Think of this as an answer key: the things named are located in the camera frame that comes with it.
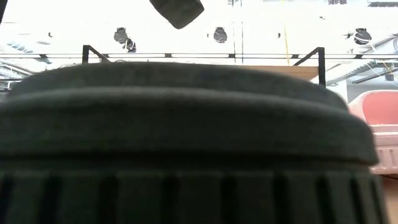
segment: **ceiling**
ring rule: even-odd
[[[297,60],[288,62],[283,59],[285,54],[305,55],[315,47],[324,47],[327,54],[371,50],[345,38],[355,28],[367,28],[375,42],[398,34],[398,8],[371,8],[367,1],[352,2],[329,6],[323,1],[281,4],[243,0],[231,5],[227,0],[202,0],[205,12],[186,28],[177,30],[148,0],[113,0],[111,4],[94,0],[9,0],[0,27],[0,43],[19,42],[38,54],[80,54],[83,44],[90,44],[103,54],[120,54],[124,50],[113,40],[113,33],[117,27],[126,27],[137,44],[137,53],[274,54],[275,59],[247,58],[243,63],[288,65]],[[212,38],[219,26],[228,34],[225,44]],[[52,60],[56,66],[80,62]],[[235,60],[184,58],[179,62],[234,64]],[[342,62],[350,60],[327,60],[326,67]],[[30,62],[24,60],[20,64],[27,66]],[[305,65],[317,65],[317,60]]]

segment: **metal railing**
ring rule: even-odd
[[[200,60],[206,61],[205,63],[217,63],[220,64],[230,64],[237,65],[236,62],[240,60],[236,59],[254,59],[254,60],[267,60],[267,59],[277,59],[277,60],[286,60],[285,54],[219,54],[219,53],[210,53],[210,54],[196,54],[196,53],[134,53],[134,54],[101,54],[96,49],[94,49],[90,45],[84,45],[82,54],[0,54],[0,62],[4,59],[32,59],[32,58],[48,58],[48,59],[62,59],[62,61],[70,59],[73,62],[69,65],[60,65],[60,67],[66,66],[74,66],[79,65],[80,63],[86,64],[89,63],[90,60],[94,60],[95,62],[102,63],[112,63],[112,62],[120,62],[120,61],[169,61],[169,62],[188,62],[192,63],[194,60],[198,61],[196,63],[201,63]],[[398,60],[398,55],[387,55],[387,54],[325,54],[325,49],[323,47],[317,47],[309,54],[290,54],[289,59],[294,63],[294,66],[299,66],[304,62],[317,61],[318,65],[318,84],[321,86],[326,86],[326,70],[325,70],[325,62],[326,60],[341,60],[341,61],[350,61],[353,60],[362,60],[362,59],[375,59],[381,62],[394,63]],[[5,65],[9,65],[14,67],[15,69],[19,69],[24,71],[24,73],[28,75],[33,75],[35,72],[24,68],[21,65],[15,65],[11,62],[1,62]],[[0,78],[0,83],[4,82],[18,82],[21,81],[22,78]]]

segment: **black metal frame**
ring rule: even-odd
[[[376,74],[373,74],[373,75],[368,75],[368,76],[366,76],[364,78],[360,78],[359,80],[352,81],[352,84],[360,84],[360,83],[363,83],[363,82],[367,82],[367,81],[375,79],[375,78],[379,78],[379,77],[383,77],[383,76],[386,76],[386,75],[390,75],[391,73],[394,73],[394,72],[397,72],[397,71],[398,71],[398,68],[392,69],[391,71],[388,71],[388,72],[376,73]]]
[[[307,54],[304,58],[301,58],[298,62],[296,62],[293,66],[299,66],[304,61],[310,59],[313,55],[318,54],[318,79],[319,85],[324,86],[326,88],[326,67],[325,67],[325,48],[317,47],[309,54]]]
[[[12,59],[41,59],[41,58],[48,58],[48,59],[74,59],[79,58],[78,54],[74,53],[53,53],[53,54],[40,54],[40,53],[18,53],[18,54],[10,54],[6,53],[6,58]],[[223,53],[183,53],[183,52],[175,52],[175,53],[162,53],[162,52],[155,52],[155,53],[112,53],[112,54],[102,54],[105,58],[125,58],[124,55],[128,55],[128,58],[193,58],[192,55],[202,55],[197,56],[196,58],[210,58],[210,59],[217,59],[217,58],[225,58],[225,59],[279,59],[285,60],[286,54],[223,54]],[[292,60],[300,60],[302,58],[307,57],[304,54],[290,54],[289,59]],[[397,60],[397,54],[327,54],[328,60],[367,60],[367,59],[374,59],[374,60]],[[317,58],[308,58],[309,60],[317,60]]]
[[[88,56],[90,51],[93,52],[101,59],[101,63],[111,63],[103,54],[99,53],[90,45],[83,45],[83,56],[81,57],[81,63],[87,64],[88,63]]]

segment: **metal bar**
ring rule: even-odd
[[[363,83],[363,82],[372,80],[372,79],[374,79],[374,78],[383,77],[384,75],[388,75],[388,74],[390,74],[391,72],[383,72],[383,73],[379,73],[379,74],[368,75],[368,76],[366,76],[366,77],[364,77],[364,78],[360,78],[359,80],[352,81],[352,84],[360,84],[360,83]]]
[[[81,64],[87,64],[88,63],[88,55],[90,54],[90,46],[89,45],[83,45],[83,56],[81,56]]]
[[[18,65],[14,65],[13,63],[0,61],[0,64],[8,65],[10,67],[14,67],[14,68],[19,69],[21,71],[24,71],[26,73],[30,73],[30,74],[35,74],[36,73],[36,72],[30,71],[29,69],[26,69],[24,67],[21,67],[21,66],[18,66]]]
[[[303,63],[304,61],[310,59],[312,57],[312,55],[315,55],[316,53],[318,53],[318,48],[315,48],[313,51],[311,51],[309,54],[307,54],[306,56],[304,56],[304,58],[301,58],[298,62],[296,62],[293,66],[297,66],[300,65],[301,63]]]
[[[326,88],[325,48],[318,47],[318,78],[319,85]]]
[[[99,53],[97,50],[95,50],[92,46],[88,46],[88,48],[89,48],[89,50],[91,51],[91,52],[93,52],[94,54],[96,54],[100,59],[101,59],[101,62],[106,62],[106,63],[110,63],[110,61],[104,56],[104,55],[102,55],[101,53]]]
[[[53,58],[81,58],[81,53],[76,53],[76,54],[41,54],[45,55],[48,59],[53,59]],[[126,53],[106,53],[102,54],[105,58],[165,58],[165,55],[171,55],[172,58],[233,58],[230,57],[229,55],[233,54],[224,54],[224,53],[199,53],[199,54],[191,54],[191,53],[134,53],[134,54],[126,54]],[[204,55],[203,57],[197,56],[193,57],[191,55]],[[297,54],[297,57],[289,57],[291,59],[310,59],[310,60],[315,60],[317,57],[310,57],[308,58],[308,55],[301,57],[300,54]],[[355,60],[368,60],[368,59],[374,59],[374,60],[398,60],[398,55],[397,54],[364,54],[362,58],[356,58],[355,55],[353,54],[325,54],[327,56],[328,60],[344,60],[345,62],[349,61],[355,61]],[[244,58],[244,59],[280,59],[280,60],[285,60],[286,55],[284,54],[236,54],[236,58]],[[41,59],[40,54],[0,54],[0,58],[21,58],[21,59],[28,59],[28,58],[36,58],[36,59]]]
[[[16,82],[22,80],[23,78],[0,78],[0,82]]]

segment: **ribbed rubber edge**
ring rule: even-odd
[[[398,174],[398,146],[376,148],[380,163],[371,167],[373,174]]]
[[[226,65],[160,62],[93,63],[49,70],[17,83],[7,99],[50,90],[88,87],[185,88],[224,94],[256,93],[305,100],[347,111],[345,102],[332,91],[278,73]]]
[[[0,156],[234,151],[378,162],[371,130],[359,119],[278,96],[85,88],[21,95],[0,114]]]
[[[378,177],[349,172],[2,171],[0,223],[384,224]]]

